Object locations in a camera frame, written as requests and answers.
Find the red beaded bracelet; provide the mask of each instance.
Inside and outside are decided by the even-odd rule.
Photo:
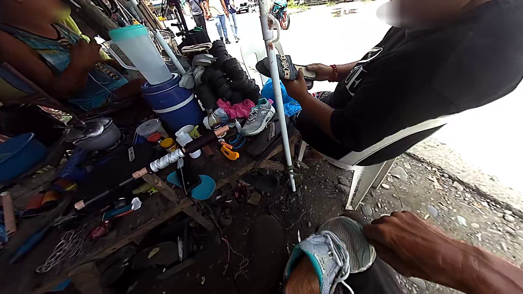
[[[338,81],[338,68],[336,67],[336,64],[333,64],[331,65],[332,67],[332,70],[333,70],[333,78],[332,79],[329,79],[328,81],[329,82],[337,82]]]

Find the yellow tool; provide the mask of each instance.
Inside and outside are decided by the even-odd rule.
[[[240,158],[240,154],[238,152],[234,152],[231,150],[232,146],[229,144],[222,142],[222,149],[220,151],[225,155],[225,157],[229,158],[230,160],[237,160]]]

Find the blue tank top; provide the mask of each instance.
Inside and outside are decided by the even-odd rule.
[[[69,47],[76,45],[81,37],[64,25],[52,26],[59,33],[57,39],[37,36],[5,24],[0,24],[0,29],[33,49],[42,57],[53,74],[60,74],[69,66]],[[92,110],[109,102],[110,92],[126,83],[127,80],[118,71],[106,64],[98,63],[89,72],[86,87],[67,100],[85,111]]]

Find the gray sneaker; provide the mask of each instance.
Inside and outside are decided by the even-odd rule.
[[[275,112],[274,107],[267,99],[258,100],[258,105],[251,109],[249,118],[243,126],[242,134],[245,136],[259,134],[265,129],[267,122],[270,121]]]
[[[323,224],[319,232],[300,242],[294,248],[284,272],[288,280],[301,257],[311,261],[321,294],[332,294],[338,283],[344,282],[350,273],[369,268],[376,259],[376,251],[363,235],[362,226],[348,217],[336,217]]]

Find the concrete road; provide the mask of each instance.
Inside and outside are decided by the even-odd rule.
[[[291,55],[295,64],[304,65],[314,62],[343,64],[360,59],[389,29],[376,17],[376,9],[384,2],[386,0],[314,6],[291,14],[289,30],[281,33],[285,54]],[[333,17],[332,12],[339,8],[341,16]],[[357,9],[357,13],[344,14],[349,9]],[[241,46],[262,47],[264,44],[257,13],[238,15],[237,24],[241,41],[227,48],[232,56],[241,60]],[[208,21],[207,27],[211,40],[218,39],[214,20]],[[227,29],[231,35],[229,22]],[[254,64],[254,56],[246,63]],[[318,82],[313,91],[333,90],[334,87],[334,83]],[[523,165],[523,156],[518,135],[523,127],[522,94],[520,86],[498,101],[466,111],[454,117],[434,137],[458,152],[474,169],[496,176],[507,187],[523,191],[520,180],[523,170],[519,168]]]

